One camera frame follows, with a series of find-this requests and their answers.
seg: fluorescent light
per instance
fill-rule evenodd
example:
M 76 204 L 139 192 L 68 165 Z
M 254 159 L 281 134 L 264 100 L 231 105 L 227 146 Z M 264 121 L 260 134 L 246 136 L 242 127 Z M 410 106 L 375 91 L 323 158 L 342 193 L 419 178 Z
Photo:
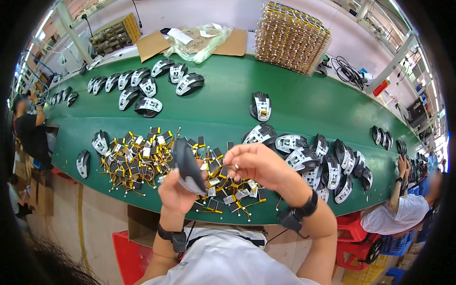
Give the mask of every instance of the fluorescent light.
M 425 63 L 426 72 L 427 72 L 427 73 L 430 73 L 430 72 L 429 72 L 429 67 L 427 66 L 427 62 L 426 62 L 426 59 L 425 59 L 425 57 L 424 57 L 424 55 L 423 55 L 423 51 L 421 50 L 421 47 L 418 47 L 418 51 L 420 52 L 421 58 L 423 59 L 423 62 Z
M 49 13 L 46 15 L 46 18 L 44 18 L 44 21 L 41 23 L 41 26 L 40 28 L 38 29 L 38 31 L 36 32 L 36 35 L 35 37 L 38 37 L 38 35 L 40 34 L 41 30 L 43 29 L 44 25 L 46 24 L 47 20 L 49 20 L 49 17 L 51 16 L 52 12 L 54 10 L 50 10 Z
M 31 48 L 32 48 L 32 47 L 33 47 L 33 43 L 31 43 L 31 45 L 30 45 L 30 47 L 29 47 L 29 51 L 27 52 L 25 61 L 27 61 L 28 56 L 30 55 L 30 52 L 31 52 Z

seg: paper label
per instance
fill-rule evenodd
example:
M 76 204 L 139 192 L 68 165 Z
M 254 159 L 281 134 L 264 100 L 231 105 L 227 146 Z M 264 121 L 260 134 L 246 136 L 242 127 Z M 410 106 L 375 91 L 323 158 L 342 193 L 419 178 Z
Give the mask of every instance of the paper label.
M 188 44 L 190 41 L 193 41 L 191 37 L 187 36 L 181 30 L 176 28 L 171 28 L 167 34 L 173 37 L 175 40 L 181 41 L 184 45 Z

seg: cardboard sheet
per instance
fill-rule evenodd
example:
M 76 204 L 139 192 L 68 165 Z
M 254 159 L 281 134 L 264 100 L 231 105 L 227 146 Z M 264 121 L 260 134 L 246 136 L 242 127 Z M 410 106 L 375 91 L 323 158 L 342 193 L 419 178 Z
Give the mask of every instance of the cardboard sheet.
M 138 47 L 141 62 L 146 61 L 170 47 L 168 41 L 165 40 L 160 31 L 153 32 L 150 35 L 139 39 L 136 42 L 136 46 Z
M 247 31 L 233 29 L 230 37 L 213 54 L 242 57 L 247 46 Z

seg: person's left hand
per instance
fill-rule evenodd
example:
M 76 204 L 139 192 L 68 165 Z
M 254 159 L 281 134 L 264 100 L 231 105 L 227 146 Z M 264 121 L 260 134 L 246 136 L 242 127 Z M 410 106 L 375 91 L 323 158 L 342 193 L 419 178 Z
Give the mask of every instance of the person's left hand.
M 197 160 L 198 167 L 201 167 L 203 161 Z M 179 182 L 179 169 L 175 168 L 165 177 L 163 183 L 158 187 L 158 195 L 160 196 L 163 206 L 174 213 L 185 215 L 190 211 L 193 203 L 196 201 L 196 194 L 186 190 Z

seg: workbench surface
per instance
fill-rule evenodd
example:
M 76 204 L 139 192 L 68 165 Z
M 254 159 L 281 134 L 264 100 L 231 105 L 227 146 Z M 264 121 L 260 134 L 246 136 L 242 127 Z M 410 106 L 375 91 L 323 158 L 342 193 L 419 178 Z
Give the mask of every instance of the workbench surface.
M 152 119 L 144 118 L 134 111 L 132 105 L 126 111 L 120 111 L 118 101 L 120 91 L 116 88 L 110 93 L 101 91 L 97 96 L 87 93 L 88 81 L 96 75 L 109 77 L 114 73 L 149 67 L 164 57 L 159 55 L 141 63 L 139 57 L 110 63 L 95 68 L 84 75 L 76 75 L 51 90 L 51 94 L 68 86 L 79 93 L 76 102 L 67 107 L 66 102 L 50 106 L 44 110 L 47 125 L 60 126 L 54 149 L 52 163 L 61 171 L 77 181 L 126 203 L 159 212 L 161 201 L 157 190 L 149 186 L 142 187 L 145 197 L 129 192 L 124 197 L 123 187 L 108 192 L 112 183 L 107 174 L 98 166 L 98 158 L 91 141 L 100 130 L 109 134 L 109 139 L 124 137 L 128 131 L 135 135 L 149 132 L 149 127 L 160 127 L 162 132 L 170 130 L 196 140 L 204 136 L 206 145 L 219 147 L 226 151 L 226 142 L 242 143 L 241 137 L 259 122 L 249 113 L 252 92 L 262 91 L 269 94 L 272 114 L 267 122 L 272 125 L 277 135 L 284 132 L 301 134 L 308 142 L 319 133 L 330 142 L 340 139 L 353 150 L 363 153 L 366 164 L 373 174 L 373 185 L 363 191 L 361 181 L 353 179 L 353 191 L 341 204 L 334 202 L 330 191 L 328 205 L 335 215 L 343 215 L 380 203 L 390 197 L 391 187 L 397 178 L 396 143 L 390 151 L 375 145 L 372 139 L 373 125 L 389 130 L 394 138 L 404 140 L 409 154 L 414 155 L 420 143 L 413 133 L 393 114 L 380 104 L 334 80 L 315 73 L 311 78 L 285 68 L 256 61 L 252 56 L 230 57 L 212 55 L 202 64 L 186 62 L 189 73 L 196 72 L 205 78 L 202 89 L 188 96 L 179 97 L 176 86 L 168 82 L 167 75 L 156 78 L 157 94 L 154 98 L 163 103 L 162 111 Z M 171 59 L 185 62 L 177 55 Z M 83 179 L 76 169 L 78 154 L 87 149 L 91 153 L 91 168 L 87 179 Z M 266 202 L 252 205 L 251 222 L 241 212 L 230 213 L 227 208 L 223 214 L 189 212 L 187 218 L 216 223 L 231 224 L 275 224 L 279 197 L 275 192 L 267 191 Z M 279 209 L 285 208 L 281 202 Z

